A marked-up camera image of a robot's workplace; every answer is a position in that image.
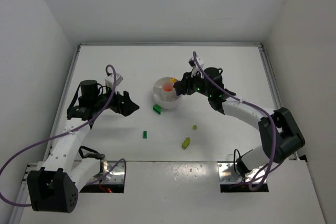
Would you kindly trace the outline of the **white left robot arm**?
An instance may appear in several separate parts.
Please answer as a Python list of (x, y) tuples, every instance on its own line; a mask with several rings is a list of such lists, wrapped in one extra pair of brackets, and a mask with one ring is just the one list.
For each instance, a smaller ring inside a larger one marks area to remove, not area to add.
[(105, 156), (100, 153), (86, 154), (76, 167), (73, 166), (97, 115), (110, 109), (129, 116), (139, 108), (127, 91), (120, 94), (107, 88), (105, 93), (100, 93), (96, 80), (80, 82), (67, 109), (64, 132), (40, 169), (30, 172), (27, 177), (32, 209), (71, 213), (80, 191), (93, 176), (104, 170)]

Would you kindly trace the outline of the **lime green curved lego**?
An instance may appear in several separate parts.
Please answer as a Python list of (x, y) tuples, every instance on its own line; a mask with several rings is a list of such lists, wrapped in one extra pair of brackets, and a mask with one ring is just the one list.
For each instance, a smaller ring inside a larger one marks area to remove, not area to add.
[(187, 149), (187, 147), (190, 145), (191, 139), (187, 137), (184, 142), (182, 143), (182, 149)]

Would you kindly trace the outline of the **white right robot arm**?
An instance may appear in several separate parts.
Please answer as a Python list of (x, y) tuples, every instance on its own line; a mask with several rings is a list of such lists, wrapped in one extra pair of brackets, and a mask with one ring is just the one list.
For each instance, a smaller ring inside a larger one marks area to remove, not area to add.
[(244, 176), (269, 162), (280, 164), (304, 147), (305, 139), (287, 108), (266, 110), (236, 98), (234, 92), (224, 87), (222, 72), (214, 67), (203, 72), (186, 72), (173, 87), (177, 95), (197, 92), (206, 96), (215, 111), (239, 119), (259, 132), (261, 145), (235, 161), (234, 170), (238, 175)]

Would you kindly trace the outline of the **dark green lego wedge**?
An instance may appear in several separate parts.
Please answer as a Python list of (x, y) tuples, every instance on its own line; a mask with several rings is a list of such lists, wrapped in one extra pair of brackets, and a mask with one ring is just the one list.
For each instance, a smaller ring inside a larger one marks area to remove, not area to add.
[(162, 108), (161, 108), (159, 105), (157, 105), (157, 104), (155, 104), (155, 105), (153, 106), (153, 110), (154, 110), (156, 113), (158, 113), (158, 114), (161, 114), (161, 113), (162, 113)]

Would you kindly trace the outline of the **small orange lego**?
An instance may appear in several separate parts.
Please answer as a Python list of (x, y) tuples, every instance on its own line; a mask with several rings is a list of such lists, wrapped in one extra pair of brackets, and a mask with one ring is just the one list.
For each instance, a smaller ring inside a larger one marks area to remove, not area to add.
[(170, 81), (166, 81), (162, 84), (162, 90), (164, 92), (171, 92), (174, 89), (174, 84)]

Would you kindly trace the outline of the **blue lego brick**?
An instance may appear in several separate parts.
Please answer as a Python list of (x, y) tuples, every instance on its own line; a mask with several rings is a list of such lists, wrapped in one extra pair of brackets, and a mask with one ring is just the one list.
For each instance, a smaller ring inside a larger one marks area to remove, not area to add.
[(179, 89), (175, 89), (175, 92), (177, 96), (181, 95)]

